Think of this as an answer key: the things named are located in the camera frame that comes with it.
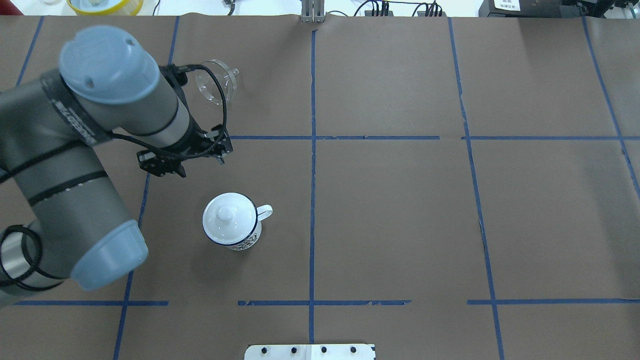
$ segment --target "blue cap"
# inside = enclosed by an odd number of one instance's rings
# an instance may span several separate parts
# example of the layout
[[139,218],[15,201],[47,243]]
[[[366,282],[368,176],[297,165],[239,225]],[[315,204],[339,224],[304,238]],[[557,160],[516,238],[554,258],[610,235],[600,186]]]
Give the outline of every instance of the blue cap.
[[95,290],[144,263],[148,253],[138,223],[129,220],[89,249],[71,270],[71,278],[82,289]]
[[118,105],[151,94],[160,80],[156,61],[123,29],[92,26],[76,33],[60,52],[60,74],[75,93]]

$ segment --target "white enamel mug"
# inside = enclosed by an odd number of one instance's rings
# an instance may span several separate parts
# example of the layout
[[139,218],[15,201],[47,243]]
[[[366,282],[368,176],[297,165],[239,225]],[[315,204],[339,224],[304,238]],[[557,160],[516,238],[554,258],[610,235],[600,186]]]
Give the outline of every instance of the white enamel mug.
[[262,220],[271,216],[273,208],[253,201],[240,193],[224,193],[209,202],[202,214],[202,228],[214,243],[231,250],[249,249],[262,232]]

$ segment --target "mug rim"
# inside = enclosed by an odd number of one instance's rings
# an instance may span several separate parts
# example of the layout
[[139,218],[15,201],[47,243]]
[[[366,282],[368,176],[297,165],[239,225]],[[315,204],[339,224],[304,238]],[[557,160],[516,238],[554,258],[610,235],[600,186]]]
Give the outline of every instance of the mug rim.
[[[231,192],[231,193],[236,193],[238,195],[242,195],[244,196],[247,200],[249,200],[251,202],[251,205],[253,205],[253,209],[255,210],[255,222],[253,223],[253,229],[251,229],[251,231],[249,232],[249,234],[247,234],[247,236],[244,237],[244,239],[238,241],[237,243],[231,243],[231,244],[223,244],[223,243],[219,243],[216,240],[213,240],[210,236],[209,233],[207,232],[207,228],[204,226],[204,221],[202,222],[202,229],[204,230],[205,235],[207,235],[207,237],[209,238],[209,240],[211,240],[213,243],[216,243],[218,245],[222,245],[222,246],[236,246],[240,243],[242,243],[243,241],[246,241],[248,238],[251,237],[251,235],[255,232],[255,228],[258,226],[258,207],[255,205],[255,203],[253,202],[253,200],[251,200],[251,198],[249,198],[249,196],[243,194],[243,193],[238,193],[238,192]],[[216,199],[216,197],[214,197],[213,199],[211,199],[211,201],[209,201],[209,203],[207,204],[207,206],[205,207],[205,210],[209,207],[209,205],[211,205],[211,203],[213,202],[213,200]]]

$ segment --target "lid knob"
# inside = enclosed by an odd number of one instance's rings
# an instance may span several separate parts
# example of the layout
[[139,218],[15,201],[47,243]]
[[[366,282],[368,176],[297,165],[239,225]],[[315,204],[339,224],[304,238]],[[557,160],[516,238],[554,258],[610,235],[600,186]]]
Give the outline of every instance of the lid knob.
[[216,213],[218,219],[223,222],[230,222],[233,220],[235,215],[236,212],[231,208],[231,206],[220,206],[220,209],[218,209],[218,212]]

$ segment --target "transparent glass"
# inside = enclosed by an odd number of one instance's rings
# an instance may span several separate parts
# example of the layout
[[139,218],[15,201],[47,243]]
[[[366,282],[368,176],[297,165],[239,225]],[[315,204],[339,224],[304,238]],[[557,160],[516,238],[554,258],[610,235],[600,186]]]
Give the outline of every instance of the transparent glass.
[[[238,69],[231,69],[227,64],[220,60],[207,60],[202,65],[208,67],[218,79],[222,90],[225,93],[227,103],[231,102],[237,89]],[[204,71],[198,71],[196,77],[196,85],[198,90],[204,97],[216,105],[221,105],[220,92],[213,79]]]

